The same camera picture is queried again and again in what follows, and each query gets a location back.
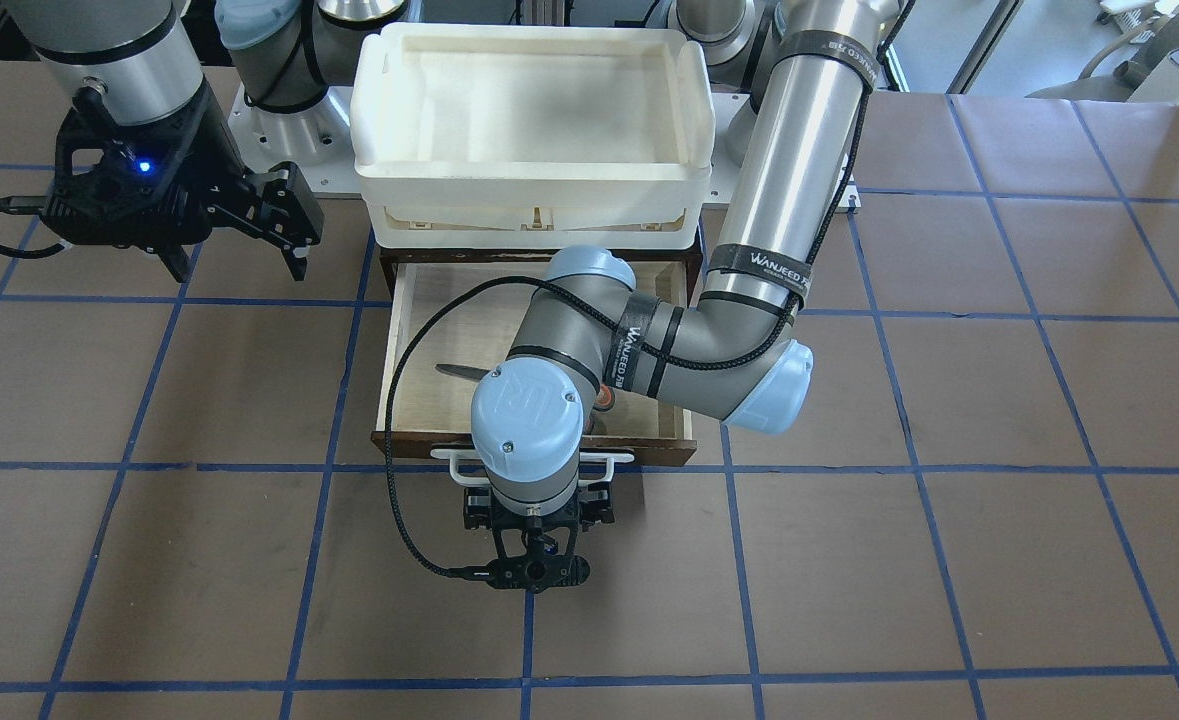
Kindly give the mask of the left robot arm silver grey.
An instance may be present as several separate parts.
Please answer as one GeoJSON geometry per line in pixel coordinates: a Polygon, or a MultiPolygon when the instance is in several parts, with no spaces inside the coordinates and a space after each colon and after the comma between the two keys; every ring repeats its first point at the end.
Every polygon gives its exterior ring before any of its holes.
{"type": "Polygon", "coordinates": [[[611,251],[556,252],[508,352],[475,388],[470,440],[483,478],[465,514],[496,559],[449,577],[498,589],[580,584],[580,531],[612,518],[607,480],[584,480],[580,450],[602,388],[657,398],[755,432],[798,420],[814,355],[793,341],[814,263],[857,152],[867,104],[909,1],[778,1],[775,41],[746,61],[752,95],[732,128],[735,196],[697,305],[638,288],[611,251]]]}

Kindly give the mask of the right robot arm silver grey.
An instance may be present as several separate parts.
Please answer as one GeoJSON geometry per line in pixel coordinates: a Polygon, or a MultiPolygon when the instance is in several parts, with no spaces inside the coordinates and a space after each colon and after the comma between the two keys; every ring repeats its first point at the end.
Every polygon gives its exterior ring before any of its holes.
{"type": "Polygon", "coordinates": [[[365,37],[417,22],[419,1],[218,1],[265,170],[233,140],[173,1],[8,1],[71,108],[42,196],[0,199],[0,255],[138,249],[178,282],[215,227],[268,242],[296,280],[320,245],[320,181],[307,170],[351,148],[340,91],[365,37]]]}

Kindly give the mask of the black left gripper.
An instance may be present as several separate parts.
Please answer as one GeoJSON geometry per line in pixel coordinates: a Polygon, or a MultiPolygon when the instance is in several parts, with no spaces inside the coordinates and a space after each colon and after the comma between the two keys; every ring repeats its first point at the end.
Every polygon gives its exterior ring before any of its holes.
{"type": "Polygon", "coordinates": [[[575,587],[592,574],[588,560],[577,555],[577,537],[598,523],[615,521],[607,480],[577,488],[561,509],[547,516],[523,516],[501,506],[496,493],[465,489],[465,527],[487,528],[498,559],[485,566],[466,566],[461,577],[485,582],[494,589],[545,592],[575,587]]]}

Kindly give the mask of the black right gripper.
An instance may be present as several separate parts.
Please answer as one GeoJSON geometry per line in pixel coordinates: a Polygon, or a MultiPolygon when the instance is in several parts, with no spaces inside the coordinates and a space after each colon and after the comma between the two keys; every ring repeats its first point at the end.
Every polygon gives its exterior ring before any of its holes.
{"type": "Polygon", "coordinates": [[[243,165],[220,104],[202,81],[172,114],[123,126],[106,94],[83,86],[57,133],[55,177],[39,213],[74,245],[153,250],[176,282],[193,272],[192,243],[233,227],[281,251],[294,280],[320,245],[324,213],[304,170],[243,165]]]}

